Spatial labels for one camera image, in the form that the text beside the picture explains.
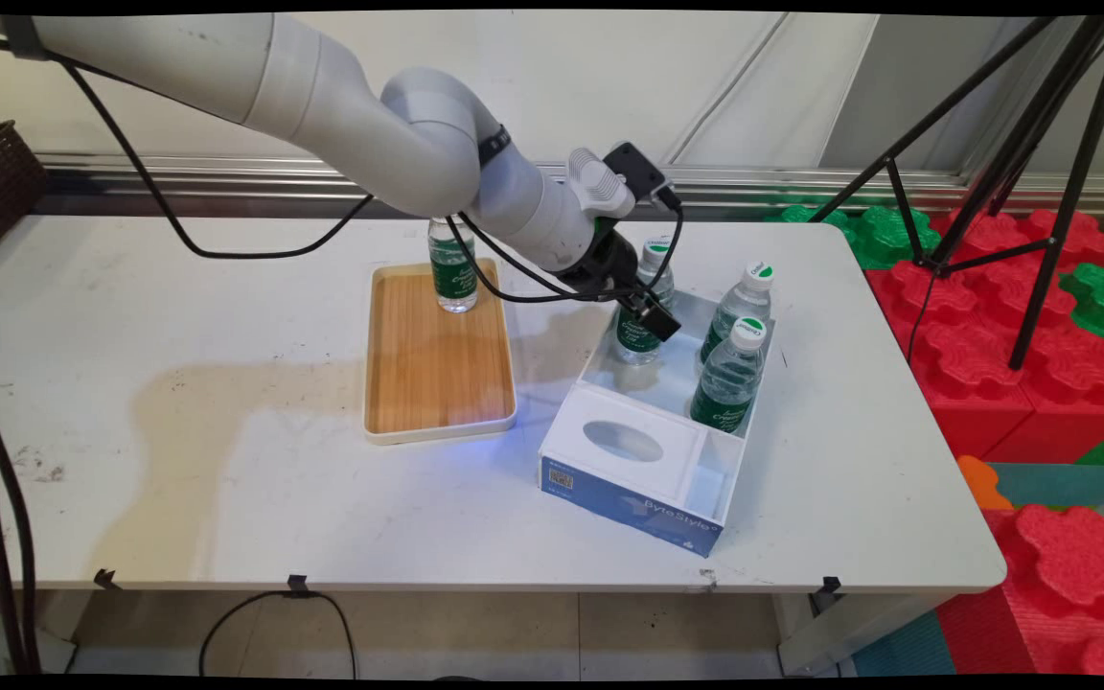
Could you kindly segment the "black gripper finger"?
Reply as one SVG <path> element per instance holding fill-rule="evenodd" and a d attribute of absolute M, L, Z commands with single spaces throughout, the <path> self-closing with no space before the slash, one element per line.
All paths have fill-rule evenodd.
<path fill-rule="evenodd" d="M 675 316 L 675 287 L 648 287 L 631 291 L 631 323 L 651 336 L 675 336 L 680 322 Z"/>
<path fill-rule="evenodd" d="M 661 300 L 660 305 L 667 315 L 655 319 L 652 331 L 644 327 L 639 318 L 627 310 L 625 306 L 619 306 L 616 310 L 616 341 L 618 344 L 661 344 L 670 339 L 675 335 L 672 301 Z"/>

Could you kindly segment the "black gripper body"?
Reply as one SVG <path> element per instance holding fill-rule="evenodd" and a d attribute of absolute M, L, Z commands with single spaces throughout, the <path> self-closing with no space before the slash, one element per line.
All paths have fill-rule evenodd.
<path fill-rule="evenodd" d="M 641 298 L 638 280 L 638 257 L 630 241 L 614 229 L 596 229 L 594 238 L 577 263 L 556 270 L 555 278 L 571 291 L 582 294 L 583 301 L 618 301 L 620 306 L 638 306 Z"/>

